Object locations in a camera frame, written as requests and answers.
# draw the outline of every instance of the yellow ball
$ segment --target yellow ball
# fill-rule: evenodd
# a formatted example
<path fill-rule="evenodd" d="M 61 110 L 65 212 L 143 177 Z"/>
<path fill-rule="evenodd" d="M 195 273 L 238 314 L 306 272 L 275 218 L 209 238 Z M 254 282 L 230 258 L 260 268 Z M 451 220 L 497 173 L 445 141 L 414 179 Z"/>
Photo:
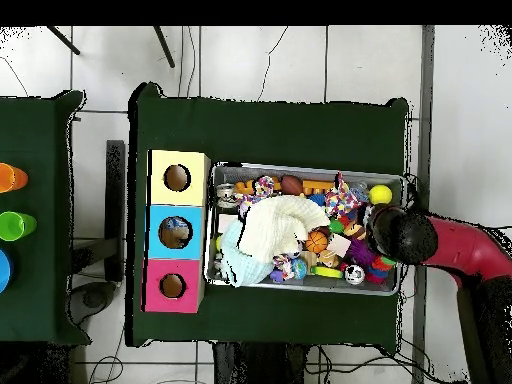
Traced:
<path fill-rule="evenodd" d="M 372 202 L 374 205 L 377 205 L 379 203 L 391 202 L 393 194 L 391 193 L 389 187 L 379 184 L 372 187 L 369 193 L 369 197 L 370 202 Z"/>

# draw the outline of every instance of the pink box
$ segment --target pink box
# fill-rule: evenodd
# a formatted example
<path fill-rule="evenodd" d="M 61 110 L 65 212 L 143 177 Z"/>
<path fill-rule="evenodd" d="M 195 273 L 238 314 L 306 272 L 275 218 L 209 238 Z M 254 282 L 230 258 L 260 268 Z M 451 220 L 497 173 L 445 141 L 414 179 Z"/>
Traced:
<path fill-rule="evenodd" d="M 160 291 L 160 281 L 167 274 L 177 274 L 185 281 L 186 288 L 181 297 L 168 298 Z M 203 294 L 201 260 L 148 259 L 146 304 L 141 305 L 142 311 L 195 314 Z"/>

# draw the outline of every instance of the dark green cloth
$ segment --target dark green cloth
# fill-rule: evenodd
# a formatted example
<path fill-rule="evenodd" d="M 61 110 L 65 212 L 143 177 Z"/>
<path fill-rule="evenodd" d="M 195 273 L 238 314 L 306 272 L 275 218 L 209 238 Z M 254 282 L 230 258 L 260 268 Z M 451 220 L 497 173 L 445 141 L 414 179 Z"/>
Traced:
<path fill-rule="evenodd" d="M 26 187 L 0 194 L 0 212 L 34 216 L 37 229 L 0 241 L 14 273 L 0 293 L 0 340 L 89 343 L 68 319 L 71 269 L 68 121 L 83 99 L 71 91 L 55 99 L 0 98 L 0 162 L 24 170 Z"/>
<path fill-rule="evenodd" d="M 394 351 L 397 295 L 207 286 L 197 314 L 141 312 L 146 152 L 196 151 L 212 162 L 401 175 L 407 111 L 404 99 L 387 106 L 187 100 L 161 98 L 154 84 L 139 87 L 130 100 L 130 166 L 136 153 L 137 180 L 135 220 L 129 218 L 128 228 L 135 233 L 135 245 L 128 247 L 129 266 L 134 259 L 128 294 L 133 290 L 134 296 L 127 328 L 133 326 L 134 343 L 150 338 L 343 342 L 379 344 Z"/>

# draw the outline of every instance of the white cloth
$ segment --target white cloth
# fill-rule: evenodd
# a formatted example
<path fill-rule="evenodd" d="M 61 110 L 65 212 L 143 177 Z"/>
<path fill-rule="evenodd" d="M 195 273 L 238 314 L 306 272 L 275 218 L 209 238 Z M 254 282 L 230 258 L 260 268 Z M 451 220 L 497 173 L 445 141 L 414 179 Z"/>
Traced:
<path fill-rule="evenodd" d="M 324 208 L 299 196 L 278 196 L 251 205 L 238 248 L 261 262 L 297 250 L 316 227 L 329 225 Z"/>

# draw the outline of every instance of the shape sorter box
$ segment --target shape sorter box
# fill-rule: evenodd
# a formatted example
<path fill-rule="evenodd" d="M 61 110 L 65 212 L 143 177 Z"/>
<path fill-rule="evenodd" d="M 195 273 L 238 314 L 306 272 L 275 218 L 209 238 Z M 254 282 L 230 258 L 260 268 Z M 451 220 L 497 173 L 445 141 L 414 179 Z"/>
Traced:
<path fill-rule="evenodd" d="M 182 218 L 192 232 L 188 244 L 172 249 L 165 246 L 159 237 L 159 228 L 166 218 Z M 195 259 L 203 255 L 205 208 L 196 206 L 151 205 L 149 207 L 148 259 Z"/>
<path fill-rule="evenodd" d="M 166 185 L 166 176 L 173 165 L 186 173 L 186 185 L 180 191 Z M 148 150 L 148 176 L 151 205 L 204 206 L 210 173 L 210 159 L 204 153 Z"/>
<path fill-rule="evenodd" d="M 197 313 L 204 295 L 201 260 L 149 259 L 146 272 L 144 312 Z M 169 298 L 162 292 L 162 280 L 177 275 L 185 286 L 178 298 Z"/>

